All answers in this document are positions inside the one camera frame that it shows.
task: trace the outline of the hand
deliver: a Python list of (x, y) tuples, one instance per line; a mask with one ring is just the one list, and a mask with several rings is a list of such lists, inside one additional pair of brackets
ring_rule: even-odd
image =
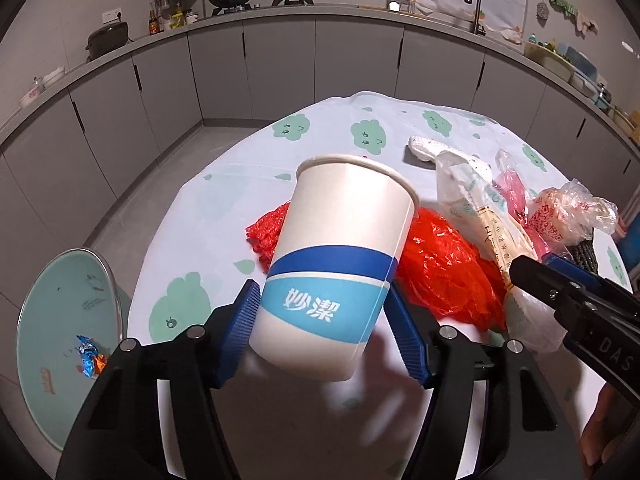
[(598, 395), (593, 415), (584, 427), (580, 438), (582, 466), (588, 480), (600, 463), (618, 449), (633, 417), (630, 405), (610, 384), (605, 384)]

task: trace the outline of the towel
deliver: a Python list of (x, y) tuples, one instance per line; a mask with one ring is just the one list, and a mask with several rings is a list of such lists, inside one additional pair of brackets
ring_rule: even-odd
[(560, 7), (566, 17), (574, 20), (575, 30), (577, 30), (579, 34), (584, 36), (589, 30), (594, 34), (598, 33), (598, 24), (591, 18), (588, 18), (582, 12), (580, 12), (580, 10), (578, 10), (578, 7), (576, 7), (574, 4), (569, 3), (567, 0), (549, 1), (553, 6)]

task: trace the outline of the stove burner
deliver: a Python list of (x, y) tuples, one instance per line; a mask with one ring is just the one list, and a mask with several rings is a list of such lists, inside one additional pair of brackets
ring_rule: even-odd
[(221, 9), (220, 7), (216, 7), (213, 9), (211, 13), (212, 16), (217, 16), (219, 14), (232, 14), (233, 12), (242, 12), (243, 10), (251, 10), (251, 4), (244, 4), (237, 7), (227, 7), (226, 9)]
[(313, 5), (314, 1), (313, 0), (273, 0), (273, 2), (271, 3), (271, 7), (277, 7), (279, 6), (282, 2), (284, 2), (285, 5)]

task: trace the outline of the tablecloth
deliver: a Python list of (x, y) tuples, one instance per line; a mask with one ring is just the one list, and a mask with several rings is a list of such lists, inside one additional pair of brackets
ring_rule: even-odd
[[(327, 99), (236, 144), (182, 187), (147, 251), (129, 313), (129, 336), (142, 344), (170, 340), (203, 323), (212, 308), (231, 303), (247, 278), (264, 285), (244, 228), (290, 200), (296, 168), (310, 156), (372, 158), (398, 170), (414, 184), (422, 204), (433, 205), (435, 171), (416, 164), (408, 153), (412, 135), (475, 155), (492, 166), (494, 177), (495, 154), (507, 150), (535, 193), (567, 182), (544, 156), (490, 118), (373, 92)], [(317, 213), (332, 212), (319, 205)], [(594, 249), (600, 275), (629, 288), (612, 239), (596, 232)], [(451, 324), (472, 339), (483, 337), (472, 326)], [(555, 389), (561, 388), (561, 403), (579, 431), (603, 381), (572, 356), (563, 359), (565, 371), (569, 367), (575, 373)], [(384, 313), (349, 381), (293, 377), (247, 351), (236, 377), (213, 394), (244, 480), (399, 478), (430, 397), (408, 377)], [(169, 468), (184, 476), (166, 384), (159, 385), (159, 397)], [(482, 403), (478, 384), (459, 476), (475, 465)]]

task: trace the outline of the wall outlet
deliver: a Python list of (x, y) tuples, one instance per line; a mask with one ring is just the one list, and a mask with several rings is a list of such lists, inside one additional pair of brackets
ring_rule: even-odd
[(122, 9), (120, 7), (118, 7), (117, 9), (107, 10), (107, 12), (103, 12), (102, 22), (109, 23), (109, 22), (112, 22), (113, 20), (117, 20), (119, 12), (122, 13)]

